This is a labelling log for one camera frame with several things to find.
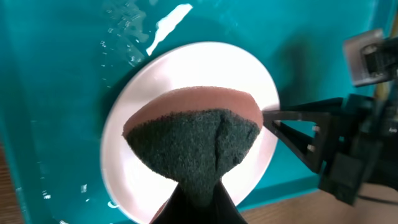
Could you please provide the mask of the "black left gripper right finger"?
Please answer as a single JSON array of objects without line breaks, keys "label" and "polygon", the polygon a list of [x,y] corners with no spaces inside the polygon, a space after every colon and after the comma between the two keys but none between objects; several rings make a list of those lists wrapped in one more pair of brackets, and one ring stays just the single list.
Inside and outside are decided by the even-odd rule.
[{"label": "black left gripper right finger", "polygon": [[208,216],[210,224],[247,224],[220,180],[213,189]]}]

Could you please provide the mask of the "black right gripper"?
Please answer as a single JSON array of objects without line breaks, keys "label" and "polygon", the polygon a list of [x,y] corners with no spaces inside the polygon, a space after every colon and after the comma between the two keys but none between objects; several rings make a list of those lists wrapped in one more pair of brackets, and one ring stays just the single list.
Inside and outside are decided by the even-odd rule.
[{"label": "black right gripper", "polygon": [[[319,173],[330,132],[331,114],[341,109],[343,98],[281,106],[281,111],[263,111],[263,125],[280,139],[312,172]],[[397,190],[397,97],[377,100],[350,95],[343,107],[349,116],[347,128],[327,161],[318,188],[341,202],[353,205],[363,184]],[[284,124],[308,121],[318,129],[313,137]]]}]

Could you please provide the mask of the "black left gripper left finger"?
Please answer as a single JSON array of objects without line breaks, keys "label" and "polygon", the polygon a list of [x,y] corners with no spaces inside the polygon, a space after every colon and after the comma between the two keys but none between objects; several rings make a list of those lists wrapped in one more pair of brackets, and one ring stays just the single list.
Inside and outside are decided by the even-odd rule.
[{"label": "black left gripper left finger", "polygon": [[159,208],[150,224],[194,224],[197,210],[178,184],[170,198]]}]

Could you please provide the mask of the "white plate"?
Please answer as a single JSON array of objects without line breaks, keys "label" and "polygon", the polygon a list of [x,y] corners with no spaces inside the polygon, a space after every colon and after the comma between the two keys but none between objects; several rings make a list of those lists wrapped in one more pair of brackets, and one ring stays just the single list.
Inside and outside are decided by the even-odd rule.
[{"label": "white plate", "polygon": [[245,91],[261,110],[279,108],[274,81],[249,52],[222,42],[197,42],[173,49],[140,69],[125,85],[105,122],[101,173],[111,201],[130,220],[149,223],[176,183],[146,167],[122,136],[126,121],[163,93],[191,86]]}]

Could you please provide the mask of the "black and orange sponge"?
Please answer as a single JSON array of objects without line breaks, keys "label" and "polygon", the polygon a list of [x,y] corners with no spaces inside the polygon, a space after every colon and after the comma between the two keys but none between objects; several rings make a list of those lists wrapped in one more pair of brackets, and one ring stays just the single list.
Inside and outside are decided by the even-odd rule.
[{"label": "black and orange sponge", "polygon": [[149,169],[178,182],[192,204],[206,207],[216,183],[252,148],[262,122],[249,93],[199,86],[150,101],[126,121],[123,137]]}]

